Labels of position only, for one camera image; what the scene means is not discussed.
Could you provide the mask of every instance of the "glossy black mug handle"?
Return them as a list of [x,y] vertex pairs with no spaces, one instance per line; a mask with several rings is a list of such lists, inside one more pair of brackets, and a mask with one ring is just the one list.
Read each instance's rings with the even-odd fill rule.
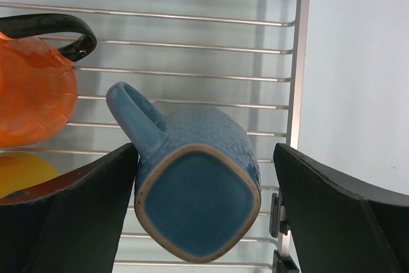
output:
[[81,60],[96,47],[94,32],[83,20],[72,15],[47,13],[0,18],[0,34],[11,39],[62,32],[81,34],[74,43],[58,49],[70,61]]

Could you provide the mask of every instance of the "black bracket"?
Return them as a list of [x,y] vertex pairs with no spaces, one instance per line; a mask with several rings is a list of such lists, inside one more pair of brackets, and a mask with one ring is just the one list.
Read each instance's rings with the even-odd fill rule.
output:
[[[270,234],[278,238],[279,234],[287,235],[290,230],[287,220],[286,209],[282,205],[281,193],[273,193],[271,199]],[[273,273],[300,273],[291,256],[281,256],[277,250],[274,251]]]

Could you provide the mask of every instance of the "mug handle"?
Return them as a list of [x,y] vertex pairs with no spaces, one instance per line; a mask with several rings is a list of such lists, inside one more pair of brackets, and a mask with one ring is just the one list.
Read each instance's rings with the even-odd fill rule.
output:
[[96,38],[91,28],[78,17],[65,14],[29,14],[0,18],[0,38],[27,38],[51,33],[73,32],[81,36],[74,43],[59,48],[62,56],[77,62],[93,52]]
[[125,82],[118,82],[108,90],[106,99],[115,120],[142,159],[163,145],[165,117],[136,89]]

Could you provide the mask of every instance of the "metal dish rack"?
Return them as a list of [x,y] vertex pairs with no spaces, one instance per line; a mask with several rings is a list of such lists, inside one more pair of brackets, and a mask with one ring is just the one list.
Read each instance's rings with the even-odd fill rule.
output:
[[[291,232],[275,239],[268,231],[278,191],[272,152],[276,142],[298,146],[308,9],[309,0],[0,0],[3,16],[64,12],[98,37],[97,50],[75,67],[79,101],[68,125],[46,142],[12,150],[35,152],[66,173],[127,143],[104,103],[117,81],[164,113],[217,107],[247,130],[258,153],[263,202],[254,226],[220,260],[185,263],[143,231],[131,200],[114,272],[278,271],[272,255],[277,248],[289,256]],[[43,38],[55,46],[74,39]]]

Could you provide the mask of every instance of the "blue ceramic mug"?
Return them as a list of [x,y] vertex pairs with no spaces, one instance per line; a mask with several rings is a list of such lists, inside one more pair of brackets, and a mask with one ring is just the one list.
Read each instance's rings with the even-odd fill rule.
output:
[[206,263],[228,252],[261,204],[259,167],[244,129],[207,106],[164,116],[124,82],[109,89],[107,104],[141,156],[141,226],[185,261]]

